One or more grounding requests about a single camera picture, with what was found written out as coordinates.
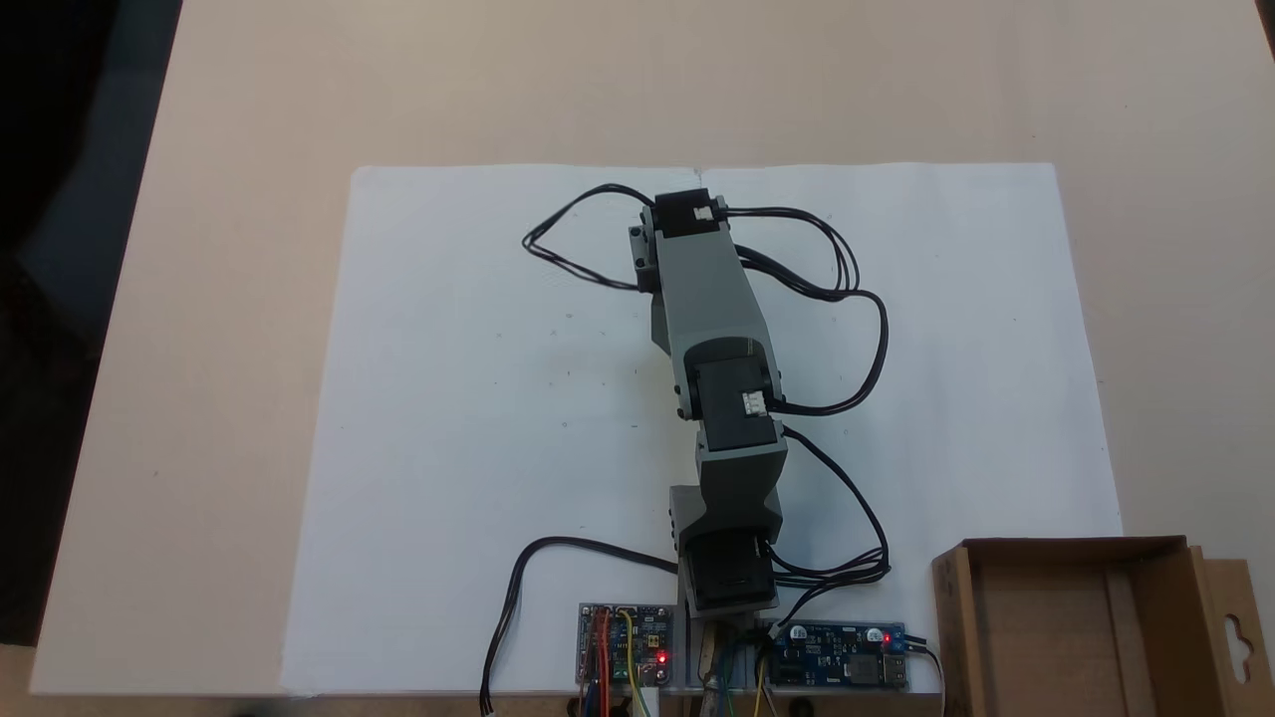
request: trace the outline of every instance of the brown cardboard box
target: brown cardboard box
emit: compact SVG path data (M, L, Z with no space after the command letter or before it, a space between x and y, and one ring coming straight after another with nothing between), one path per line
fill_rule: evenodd
M966 540L933 561L947 717L1275 714L1248 564L1182 536ZM1252 648L1239 683L1225 621Z

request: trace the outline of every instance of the white paper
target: white paper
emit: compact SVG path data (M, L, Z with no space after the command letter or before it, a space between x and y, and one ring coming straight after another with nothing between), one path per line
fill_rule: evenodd
M966 537L1119 535L1116 490L1048 165L752 170L363 168L351 184L282 685L297 693L474 691L521 549L572 535L673 559L668 486L695 482L695 426L649 338L649 297L527 255L528 228L602 182L706 186L836 226L890 310L861 407L787 421L841 463L885 524L894 572L803 609L901 620L933 638L929 563ZM544 242L632 281L623 196L572 209ZM740 244L831 285L812 227L732 222ZM867 301L805 300L750 277L790 401L856 388ZM853 496L792 444L779 484L788 560L875 546ZM528 566L496 693L574 691L583 601L676 602L676 579L572 549ZM783 591L785 603L796 591ZM936 691L922 662L913 688Z

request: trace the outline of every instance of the wooden table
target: wooden table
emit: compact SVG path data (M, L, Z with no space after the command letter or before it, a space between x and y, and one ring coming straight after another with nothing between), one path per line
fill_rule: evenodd
M1126 531L1275 616L1252 0L187 0L32 686L278 691L351 172L1057 165Z

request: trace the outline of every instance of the yellow wire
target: yellow wire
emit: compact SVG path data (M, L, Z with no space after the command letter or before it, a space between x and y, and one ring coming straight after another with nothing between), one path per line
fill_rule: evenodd
M757 702L752 706L752 717L761 717L761 690L766 689L766 662L757 667Z
M650 717L650 709L646 707L646 698L641 695L641 690L638 689L638 680L634 677L636 670L634 670L634 619L627 612L621 612L625 616L625 623L629 623L629 688L634 690L634 697L638 698L638 704L641 706L641 712L646 717Z

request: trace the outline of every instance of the circuit board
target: circuit board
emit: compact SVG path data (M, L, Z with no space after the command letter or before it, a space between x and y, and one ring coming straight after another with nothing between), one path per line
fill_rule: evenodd
M606 649L611 680L629 684L629 623L634 621L634 675L638 686L649 688L668 681L672 670L673 605L597 605L581 603L575 633L575 681L597 676L598 635L606 624Z
M904 689L908 647L901 623L801 623L775 638L766 665L775 686Z

